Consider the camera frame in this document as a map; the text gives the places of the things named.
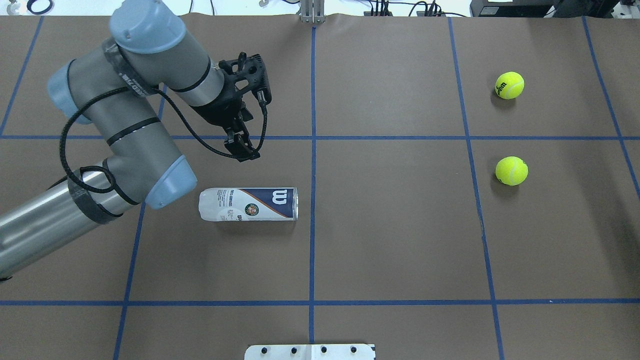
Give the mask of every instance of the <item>wilson logo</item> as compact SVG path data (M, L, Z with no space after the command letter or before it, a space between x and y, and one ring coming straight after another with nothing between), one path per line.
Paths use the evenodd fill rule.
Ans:
M495 89L498 91L498 94L500 94L501 91L504 90L504 88L507 87L507 83L502 83L500 84L500 86L496 86Z
M287 190L276 190L273 192L273 198L271 199L274 204L284 205L287 204Z

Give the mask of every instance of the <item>tennis ball can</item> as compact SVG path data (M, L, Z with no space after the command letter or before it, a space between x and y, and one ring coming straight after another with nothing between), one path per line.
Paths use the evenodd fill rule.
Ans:
M200 193L206 221L295 221L297 188L210 188Z

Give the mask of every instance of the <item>black cable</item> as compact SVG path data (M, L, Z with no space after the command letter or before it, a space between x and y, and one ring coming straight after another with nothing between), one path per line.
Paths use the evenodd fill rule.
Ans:
M93 99L89 100L85 105L83 105L81 108L78 109L78 111L76 111L75 114L73 114L68 120L67 123L65 124L64 128L62 129L62 134L60 134L60 163L62 164L62 169L65 171L66 176L63 177L62 179L60 179L59 181L57 181L56 183L54 183L50 188L62 183L64 180L66 179L71 179L71 181L73 181L75 184L77 184L78 186L80 186L82 189L85 189L86 191L89 192L94 192L94 193L108 193L114 190L115 186L116 186L116 179L115 176L113 175L113 173L111 171L109 171L109 169L101 167L101 166L97 166L97 165L92 165L92 166L88 166L88 167L81 167L79 168L80 170L80 177L82 177L83 172L86 171L96 171L96 172L102 172L107 180L109 181L109 186L107 188L104 189L100 189L100 188L96 188L94 186L91 185L87 185L84 181L82 181L82 179L78 178L73 171L71 171L71 167L69 166L69 163L67 161L67 137L69 134L69 130L71 129L71 126L76 122L76 120L80 117L80 115L82 115L89 107L91 107L91 105L95 104L96 102L106 99L110 96L116 95L116 94L120 94L122 92L126 92L128 91L128 87L123 86L122 88L117 88L114 90L110 90L107 91L103 94L100 94L96 97L94 97ZM175 102L173 100L171 100L171 98L169 97L169 95L167 95L166 93L164 93L162 90L154 88L154 91L157 94L160 94L160 96L164 97L164 99L169 103L169 105L171 105L171 107L173 108L173 110L176 112L176 114L178 114L178 116L180 117L180 120L182 121L182 123L186 126L187 130L191 133L191 135L193 135L193 137L198 140L198 142L200 142L205 148L209 149L210 151L224 156L226 158L232 158L232 159L237 159L237 160L241 160L241 159L248 159L253 153L256 153L258 151L260 151L260 149L262 148L262 144L264 143L264 138L266 136L267 133L267 106L264 102L260 103L260 109L262 110L262 116L264 118L264 121L262 123L262 133L260 134L260 142L258 144L258 146L255 148L255 150L253 150L253 152L249 155L249 156L241 156L241 155L231 155L231 154L227 154L225 152L221 152L219 150L214 149L213 147L209 146L209 144L205 143L204 140L202 140L202 138L200 138L198 136L198 134L196 134L196 132L193 130L193 128L189 125L189 122L187 121L187 119L184 117L184 115L182 114L182 112L180 111L180 109L178 109L178 106L175 104Z
M109 96L119 94L121 92L125 92L128 89L129 88L127 88L126 86L123 86L122 88L117 88L111 91L107 91L89 100L82 108L79 108L78 111L76 111L76 113L69 118L69 120L65 124L65 127L62 129L62 134L60 134L60 163L62 164L62 169L65 171L65 174L67 175L67 177L71 179L71 181L73 181L75 184L85 189L86 191L94 192L94 193L108 193L111 190L113 190L113 188L115 187L116 179L113 176L113 174L109 171L109 169L106 169L104 167L99 167L99 166L81 167L80 177L82 177L82 172L85 170L92 170L92 171L98 171L98 172L104 173L104 175L107 177L107 180L109 181L109 187L105 189L100 189L100 188L95 188L91 185L85 184L84 181L79 179L73 173L73 171L71 171L71 168L69 167L69 163L67 162L67 135L69 134L71 125L73 125L76 122L76 120L80 117L80 115L82 115L82 113L84 113L91 105L95 104L100 100L106 99Z
M429 7L429 4L427 4L426 1L418 1L417 3L413 4L413 7L411 8L411 11L409 11L409 15L408 16L411 16L411 14L413 14L413 9L415 9L415 7L420 5L420 4L424 4L424 13L427 13L427 9Z
M196 132L193 130L193 128L189 125L189 122L187 121L187 119L184 117L184 115L182 114L182 112L180 111L180 109L178 109L178 106L175 104L175 102L173 102L173 100L171 100L171 98L169 97L169 95L167 95L166 93L164 93L162 90L160 89L154 89L154 91L157 94L160 94L160 96L164 97L164 99L169 103L169 105L171 105L171 107L173 108L173 110L175 111L176 114L178 114L178 117L180 117L180 120L182 121L182 123L184 124L184 126L187 128L187 130L191 133L191 136L193 136L193 138L195 138L196 140L198 140L199 143L202 144L202 146L204 146L205 148L207 148L207 150L218 154L220 156L224 156L226 158L231 158L231 159L248 159L250 156L241 156L241 155L231 155L231 154L227 154L226 152L221 152L217 149L214 149L213 147L211 147L208 143L206 143L202 138L200 138L200 136L198 136L198 134L196 134ZM266 105L261 104L260 108L262 109L262 115L264 117L264 122L262 123L262 134L260 135L260 143L258 144L258 147L255 148L254 152L257 152L260 150L260 148L262 148L262 143L264 143L264 137L266 136L267 133L267 108Z
M433 10L435 9L436 6L436 2L435 0L429 5L429 8L427 9L427 11L424 12L424 16L431 16L431 14L433 14Z

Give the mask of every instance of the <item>tennis ball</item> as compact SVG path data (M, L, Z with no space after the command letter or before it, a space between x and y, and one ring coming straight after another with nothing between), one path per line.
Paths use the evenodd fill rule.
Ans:
M515 99L523 89L524 79L517 72L505 72L495 82L495 93L503 99Z
M519 185L529 175L527 163L516 156L508 156L495 166L495 177L506 185Z

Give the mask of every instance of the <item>blue tape line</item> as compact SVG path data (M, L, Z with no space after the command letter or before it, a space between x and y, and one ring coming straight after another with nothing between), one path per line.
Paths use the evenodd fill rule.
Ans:
M449 22L449 36L451 38L451 51L453 53L453 64L456 69L456 81L458 82L458 97L460 98L460 109L462 111L462 123L465 126L465 136L467 138L467 152L469 155L469 165L471 167L471 179L474 184L474 193L476 195L476 208L478 218L480 219L480 227L482 230L482 243L484 250L484 265L486 267L486 277L489 284L489 294L491 295L492 310L493 310L493 324L495 326L495 337L498 344L498 355L500 360L504 360L504 349L502 347L502 332L500 331L500 320L498 317L498 306L495 302L495 290L493 288L493 275L491 271L491 261L489 258L489 246L486 242L486 231L484 230L484 217L482 214L482 205L480 203L480 191L478 190L478 183L476 178L476 164L474 163L474 155L471 148L471 137L469 134L469 126L467 122L467 110L465 107L465 97L462 92L462 81L460 79L460 67L458 66L458 54L456 52L456 39L453 33L453 23L451 18L447 18Z
M202 135L204 140L226 140L223 135ZM191 135L172 135L174 140L194 140ZM252 140L260 140L260 136L250 136ZM585 140L585 141L618 141L618 136L492 136L492 135L470 135L471 140ZM1 135L0 139L8 140L59 140L60 135ZM103 140L100 135L69 135L68 140ZM456 135L421 135L421 136L403 136L403 135L344 135L344 136L309 136L309 135L267 135L267 140L466 140L466 136ZM640 140L640 136L622 136L627 141Z
M591 52L591 59L593 60L593 66L596 69L596 75L598 75L600 87L602 87L602 93L604 94L604 98L607 101L609 114L611 114L611 120L613 121L613 126L616 128L616 133L618 134L618 139L620 140L620 147L622 148L622 153L625 156L625 161L627 162L627 167L629 169L629 173L631 174L631 180L633 180L634 186L636 188L636 195L638 196L638 199L640 199L640 186L638 186L638 180L636 179L636 172L634 172L633 165L631 164L631 159L629 158L627 147L625 146L625 141L624 141L624 138L622 137L622 131L620 131L620 125L618 124L616 113L615 111L613 111L613 105L611 104L611 99L609 98L609 92L607 91L607 87L604 85L604 80L602 79L602 73L600 72L600 66L598 65L598 59L596 58L596 52L593 50L593 43L591 42L591 34L589 33L589 26L587 25L587 18L585 16L582 17L582 25L584 26L584 33L587 36L587 43L589 44L589 51Z
M129 301L131 306L202 306L202 307L242 307L242 306L308 306L307 300L254 300L254 301L208 301L208 300L169 300L169 301Z
M0 306L122 306L122 301L99 300L0 300Z
M145 217L145 209L147 205L143 202L140 206L140 216L138 217L138 227L136 228L136 237L133 242L133 251L131 252L131 262L129 263L129 275L127 276L127 287L124 291L124 300L122 302L122 312L120 313L120 325L118 326L118 336L116 337L116 345L113 349L113 360L120 357L120 344L122 343L122 334L124 333L124 324L127 320L127 308L129 307L129 295L131 294L131 283L133 282L133 273L136 268L136 258L138 257L138 245L140 244L140 234L142 233L142 220Z
M314 301L316 299L316 27L311 28L311 230L309 236L309 343L315 342Z
M472 135L471 140L618 140L617 136L488 136Z
M464 140L466 139L464 136L455 136L455 135L379 135L379 136L371 136L371 135L344 135L344 136L317 136L318 140Z
M640 304L638 299L506 299L496 300L498 305L554 305L554 304Z
M561 304L640 304L640 298L593 299L497 299L496 305L561 305ZM308 306L307 300L139 300L128 301L127 307L257 307ZM315 300L315 306L486 306L493 301L475 300ZM0 306L123 306L124 301L110 300L0 300Z
M3 135L7 140L60 140L60 135ZM103 140L99 135L68 135L67 140Z
M491 300L317 300L316 306L491 305Z
M38 21L38 26L36 27L36 31L33 34L33 38L31 39L31 45L29 45L29 50L27 51L27 56L24 58L24 62L22 63L22 68L20 69L20 74L18 75L18 80L15 82L15 86L13 87L13 92L11 93L11 98L9 99L9 105L6 107L6 111L4 112L4 117L2 119L2 124L0 124L0 135L4 132L4 127L6 126L6 122L9 119L9 114L11 113L11 107L13 106L13 102L15 101L15 97L18 94L18 89L20 88L20 83L22 82L22 77L24 76L24 72L27 70L27 64L29 63L29 59L31 59L31 53L33 52L33 48L36 45L36 40L38 39L38 35L40 34L40 28L42 28L42 23L44 22L44 16L40 17L40 21Z

